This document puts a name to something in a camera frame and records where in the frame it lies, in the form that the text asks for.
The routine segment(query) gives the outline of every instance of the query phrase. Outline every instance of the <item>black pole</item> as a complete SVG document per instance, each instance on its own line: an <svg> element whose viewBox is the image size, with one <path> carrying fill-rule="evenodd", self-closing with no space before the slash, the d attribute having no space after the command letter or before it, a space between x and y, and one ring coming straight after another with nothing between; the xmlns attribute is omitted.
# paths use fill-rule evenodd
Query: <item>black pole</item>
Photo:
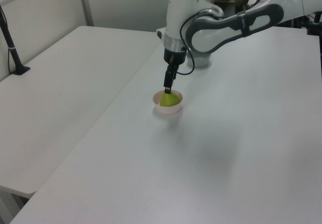
<svg viewBox="0 0 322 224"><path fill-rule="evenodd" d="M14 45L14 42L12 41L12 37L10 35L8 25L7 25L6 20L4 18L1 6L0 6L0 27L1 27L2 33L4 34L5 40L7 42L8 49L12 55L12 58L14 59L15 65L16 65L16 70L14 72L12 72L12 74L17 74L17 75L21 76L23 73L30 70L30 67L26 67L21 64L16 47Z"/></svg>

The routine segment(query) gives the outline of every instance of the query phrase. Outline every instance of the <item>white robot link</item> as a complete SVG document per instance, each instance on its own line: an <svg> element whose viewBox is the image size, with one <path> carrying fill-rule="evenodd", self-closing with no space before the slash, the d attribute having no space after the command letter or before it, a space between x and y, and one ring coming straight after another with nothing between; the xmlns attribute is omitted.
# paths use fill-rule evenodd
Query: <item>white robot link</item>
<svg viewBox="0 0 322 224"><path fill-rule="evenodd" d="M211 54L228 42L321 10L322 0L259 0L250 9L225 18L220 7L206 0L170 0L167 26L156 31L169 64L165 92L171 92L177 73L183 74L178 68L187 51L193 60L190 49Z"/></svg>

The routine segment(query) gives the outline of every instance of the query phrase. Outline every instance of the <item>black cable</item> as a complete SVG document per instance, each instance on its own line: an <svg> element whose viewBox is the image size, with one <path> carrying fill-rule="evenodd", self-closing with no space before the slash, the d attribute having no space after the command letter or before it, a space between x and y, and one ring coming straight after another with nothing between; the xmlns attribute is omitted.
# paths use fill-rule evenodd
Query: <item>black cable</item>
<svg viewBox="0 0 322 224"><path fill-rule="evenodd" d="M180 73L180 72L177 72L177 74L180 74L180 75L182 75L182 76L187 76L187 75L189 75L189 74L191 74L194 70L195 70L195 59L193 58L193 55L192 55L192 53L191 53L191 51L190 51L190 49L189 49L189 47L187 46L187 44L186 44L186 42L185 42L185 40L184 40L184 38L182 37L182 29L183 29L183 27L185 26L185 24L189 21L189 20L191 20L192 18L194 18L195 16L197 16L199 14L199 12L197 12L196 14L194 14L194 15L192 15L192 16L190 16L182 25L181 25L181 28L180 28L180 38L181 38L181 40L182 40L182 42L183 42L183 45L185 46L185 48L187 49L187 51L188 51L188 53L190 54L190 57L191 57L191 60L192 60L192 70L189 72L189 73Z"/></svg>
<svg viewBox="0 0 322 224"><path fill-rule="evenodd" d="M186 42L185 42L185 40L184 40L184 38L183 38L183 36L182 36L182 29L183 29L183 27L185 26L185 24L186 24L189 20L191 20L192 18L194 18L195 16L197 16L199 13L200 13L200 12L197 12L196 14L194 14L194 15L190 16L190 17L189 17L189 18L188 18L188 19L187 19L187 20L182 24L182 26L181 26L181 28L180 28L180 38L181 38L181 40L182 40L182 42L183 42L183 44L184 44L185 48L187 49L188 53L190 54L190 57L191 57L191 60L192 60L192 70L191 70L189 73L180 73L180 72L177 72L177 74L180 74L180 75L182 75L182 76L187 76L187 75L191 74L191 73L195 70L195 59L194 59L194 57L193 57L193 55L192 55L192 53L191 53L191 51L190 51L189 47L187 46L187 44L186 44ZM211 16L212 18L217 19L217 20L219 20L219 19L225 19L225 18L226 18L226 17L217 17L217 16L214 16L213 14L206 14L206 15L203 15L203 16Z"/></svg>
<svg viewBox="0 0 322 224"><path fill-rule="evenodd" d="M8 21L7 21L6 15L5 15L1 5L0 5L0 12L5 19L6 26L8 26ZM9 49L8 49L8 71L9 71L9 74L11 74L11 71L10 71L10 50Z"/></svg>
<svg viewBox="0 0 322 224"><path fill-rule="evenodd" d="M8 49L8 70L9 70L9 74L11 74L10 71L10 50Z"/></svg>
<svg viewBox="0 0 322 224"><path fill-rule="evenodd" d="M6 25L8 26L7 18L6 18L4 11L2 10L1 5L0 5L0 11L1 11L1 14L3 15L3 17L5 18Z"/></svg>

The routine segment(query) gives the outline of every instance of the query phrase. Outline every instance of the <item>white wall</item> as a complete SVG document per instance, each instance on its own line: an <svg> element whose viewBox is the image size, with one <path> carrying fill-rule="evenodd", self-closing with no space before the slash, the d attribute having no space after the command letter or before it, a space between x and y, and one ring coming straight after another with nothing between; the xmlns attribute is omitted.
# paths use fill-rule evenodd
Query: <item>white wall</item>
<svg viewBox="0 0 322 224"><path fill-rule="evenodd" d="M76 27L86 25L81 0L15 0L3 10L23 64ZM0 31L0 81L9 75L7 53Z"/></svg>
<svg viewBox="0 0 322 224"><path fill-rule="evenodd" d="M94 26L142 31L155 31L166 26L168 2L169 0L88 0Z"/></svg>

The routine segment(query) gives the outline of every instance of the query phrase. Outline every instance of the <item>table surface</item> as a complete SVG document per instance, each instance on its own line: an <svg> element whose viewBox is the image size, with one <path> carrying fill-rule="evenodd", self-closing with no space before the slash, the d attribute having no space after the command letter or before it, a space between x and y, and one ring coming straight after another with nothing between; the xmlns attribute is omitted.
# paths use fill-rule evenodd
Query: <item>table surface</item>
<svg viewBox="0 0 322 224"><path fill-rule="evenodd" d="M30 197L159 45L79 27L0 83L0 189Z"/></svg>
<svg viewBox="0 0 322 224"><path fill-rule="evenodd" d="M163 49L12 224L320 223L318 38L272 28L223 46L177 77L183 108L169 116L152 102Z"/></svg>

